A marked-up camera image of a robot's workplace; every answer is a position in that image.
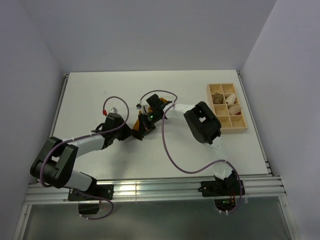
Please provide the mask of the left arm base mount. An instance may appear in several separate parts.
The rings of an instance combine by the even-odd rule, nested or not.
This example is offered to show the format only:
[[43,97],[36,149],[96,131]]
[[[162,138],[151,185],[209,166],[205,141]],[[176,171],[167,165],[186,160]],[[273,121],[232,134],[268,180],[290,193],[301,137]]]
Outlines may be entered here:
[[[78,202],[78,213],[81,217],[88,220],[100,220],[110,216],[113,213],[115,208],[112,202],[113,194],[113,184],[98,184],[94,186],[93,189],[88,189],[87,191],[70,189],[67,200],[69,202]],[[96,216],[103,201],[110,204],[110,210],[105,215]]]

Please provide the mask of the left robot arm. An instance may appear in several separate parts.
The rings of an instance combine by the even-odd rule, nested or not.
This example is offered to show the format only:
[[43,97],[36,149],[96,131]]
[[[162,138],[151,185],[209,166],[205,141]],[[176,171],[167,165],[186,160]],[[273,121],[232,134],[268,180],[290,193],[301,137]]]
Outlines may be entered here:
[[83,172],[74,170],[76,159],[90,152],[103,150],[114,140],[124,141],[132,135],[132,129],[118,113],[110,113],[89,135],[62,140],[50,137],[43,145],[30,168],[31,176],[46,185],[76,190],[86,200],[95,197],[111,200],[113,186],[102,186]]

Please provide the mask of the brown sock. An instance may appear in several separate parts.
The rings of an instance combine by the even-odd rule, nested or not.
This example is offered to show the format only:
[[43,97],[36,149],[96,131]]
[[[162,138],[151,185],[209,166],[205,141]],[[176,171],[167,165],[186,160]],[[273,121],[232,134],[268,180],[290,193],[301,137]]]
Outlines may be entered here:
[[212,101],[214,105],[221,105],[224,101],[224,96],[221,93],[215,92],[212,95]]

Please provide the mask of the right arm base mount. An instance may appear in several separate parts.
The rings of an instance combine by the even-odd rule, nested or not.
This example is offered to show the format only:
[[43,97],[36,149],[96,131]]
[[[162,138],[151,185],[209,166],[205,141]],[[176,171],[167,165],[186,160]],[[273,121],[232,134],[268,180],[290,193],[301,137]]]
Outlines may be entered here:
[[201,181],[200,187],[197,189],[202,194],[202,197],[214,198],[214,204],[219,211],[232,211],[236,205],[236,197],[245,195],[245,188],[243,181],[236,180],[231,185],[228,185],[226,181],[216,179],[211,181]]

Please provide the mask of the mustard striped sock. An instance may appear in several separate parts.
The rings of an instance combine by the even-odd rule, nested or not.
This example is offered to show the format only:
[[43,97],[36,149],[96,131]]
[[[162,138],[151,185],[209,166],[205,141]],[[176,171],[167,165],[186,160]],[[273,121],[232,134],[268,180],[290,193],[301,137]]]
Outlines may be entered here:
[[142,140],[144,136],[156,129],[155,123],[160,121],[164,115],[164,108],[171,103],[164,98],[159,98],[157,94],[150,96],[146,102],[148,103],[148,112],[143,113],[144,107],[138,113],[137,121],[132,127],[132,135]]

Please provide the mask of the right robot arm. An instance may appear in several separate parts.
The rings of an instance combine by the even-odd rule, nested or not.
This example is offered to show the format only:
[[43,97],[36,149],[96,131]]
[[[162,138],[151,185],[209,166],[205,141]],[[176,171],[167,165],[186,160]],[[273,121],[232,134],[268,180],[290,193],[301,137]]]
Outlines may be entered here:
[[[222,195],[229,194],[234,184],[241,183],[238,172],[227,161],[221,147],[222,124],[218,117],[212,112],[209,106],[200,101],[197,104],[177,104],[178,97],[173,101],[159,97],[157,94],[146,99],[148,108],[142,104],[142,98],[136,105],[139,110],[137,121],[133,126],[132,134],[142,140],[145,135],[156,129],[156,123],[161,122],[161,139],[167,157],[173,166],[185,174],[198,174],[209,167],[213,167],[216,189]],[[187,171],[179,167],[172,159],[165,140],[165,120],[177,119],[185,121],[195,140],[207,147],[208,152],[214,159],[213,162],[199,170]]]

